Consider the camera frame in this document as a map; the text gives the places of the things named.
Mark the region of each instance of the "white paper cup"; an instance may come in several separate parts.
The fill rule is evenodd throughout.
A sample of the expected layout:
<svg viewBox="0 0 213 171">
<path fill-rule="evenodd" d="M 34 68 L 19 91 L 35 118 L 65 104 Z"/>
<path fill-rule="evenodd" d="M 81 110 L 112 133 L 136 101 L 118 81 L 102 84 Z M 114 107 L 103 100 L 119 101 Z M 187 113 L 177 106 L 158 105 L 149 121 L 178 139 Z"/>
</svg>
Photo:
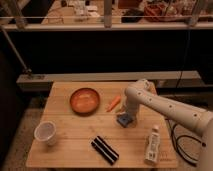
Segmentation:
<svg viewBox="0 0 213 171">
<path fill-rule="evenodd" d="M 41 122 L 34 131 L 34 137 L 46 145 L 54 145 L 57 141 L 55 124 L 51 121 Z"/>
</svg>

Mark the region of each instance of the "white bottle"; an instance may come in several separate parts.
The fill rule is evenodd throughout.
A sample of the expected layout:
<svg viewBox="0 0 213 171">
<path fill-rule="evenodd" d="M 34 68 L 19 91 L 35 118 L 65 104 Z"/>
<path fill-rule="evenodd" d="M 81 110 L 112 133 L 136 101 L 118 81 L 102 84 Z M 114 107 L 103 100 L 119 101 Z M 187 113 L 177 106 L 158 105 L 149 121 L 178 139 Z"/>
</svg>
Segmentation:
<svg viewBox="0 0 213 171">
<path fill-rule="evenodd" d="M 152 132 L 148 137 L 148 145 L 145 153 L 145 161 L 152 164 L 157 163 L 159 145 L 160 145 L 159 127 L 158 125 L 154 125 L 152 128 Z"/>
</svg>

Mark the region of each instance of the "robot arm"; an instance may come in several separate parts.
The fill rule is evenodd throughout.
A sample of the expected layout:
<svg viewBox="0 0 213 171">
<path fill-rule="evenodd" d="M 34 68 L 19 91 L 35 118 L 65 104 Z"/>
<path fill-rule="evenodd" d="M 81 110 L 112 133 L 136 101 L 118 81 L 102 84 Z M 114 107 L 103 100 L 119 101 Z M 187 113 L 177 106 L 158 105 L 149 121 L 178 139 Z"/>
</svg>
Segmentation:
<svg viewBox="0 0 213 171">
<path fill-rule="evenodd" d="M 170 100 L 149 92 L 150 83 L 139 80 L 125 89 L 126 114 L 136 118 L 140 104 L 161 113 L 183 127 L 202 137 L 201 153 L 198 160 L 198 171 L 210 171 L 213 164 L 213 113 L 205 109 Z"/>
</svg>

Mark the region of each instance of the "wooden bowl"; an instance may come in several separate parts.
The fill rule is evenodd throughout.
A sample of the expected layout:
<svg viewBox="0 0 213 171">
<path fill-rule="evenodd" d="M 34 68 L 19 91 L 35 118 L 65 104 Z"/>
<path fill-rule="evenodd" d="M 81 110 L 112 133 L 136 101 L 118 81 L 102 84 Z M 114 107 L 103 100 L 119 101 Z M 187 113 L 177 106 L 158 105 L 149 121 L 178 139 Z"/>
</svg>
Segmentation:
<svg viewBox="0 0 213 171">
<path fill-rule="evenodd" d="M 70 105 L 74 112 L 86 116 L 94 112 L 100 104 L 100 96 L 92 88 L 76 90 L 70 97 Z"/>
</svg>

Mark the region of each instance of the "floor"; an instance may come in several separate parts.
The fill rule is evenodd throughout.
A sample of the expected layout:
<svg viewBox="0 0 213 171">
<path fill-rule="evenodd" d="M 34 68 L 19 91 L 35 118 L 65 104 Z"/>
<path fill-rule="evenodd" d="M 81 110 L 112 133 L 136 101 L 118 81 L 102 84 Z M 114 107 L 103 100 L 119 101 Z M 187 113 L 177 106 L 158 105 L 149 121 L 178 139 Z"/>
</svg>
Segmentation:
<svg viewBox="0 0 213 171">
<path fill-rule="evenodd" d="M 47 169 L 33 169 L 33 168 L 25 167 L 28 151 L 30 149 L 30 146 L 33 140 L 33 131 L 36 125 L 39 123 L 42 112 L 43 112 L 43 107 L 41 107 L 39 100 L 37 98 L 33 98 L 23 115 L 19 128 L 17 129 L 16 135 L 14 137 L 14 141 L 6 157 L 2 171 L 13 171 L 13 170 L 46 171 L 47 170 Z M 178 135 L 182 135 L 182 134 L 193 135 L 191 132 L 187 131 L 181 126 L 179 126 L 176 131 Z M 181 142 L 181 144 L 183 145 L 184 149 L 187 150 L 189 154 L 191 154 L 194 157 L 198 156 L 199 154 L 198 143 L 195 143 L 192 140 L 186 139 L 183 142 Z M 160 171 L 195 171 L 196 170 L 196 168 L 188 165 L 178 155 L 177 155 L 177 158 L 179 160 L 179 167 L 177 169 L 175 170 L 159 169 L 159 170 Z"/>
</svg>

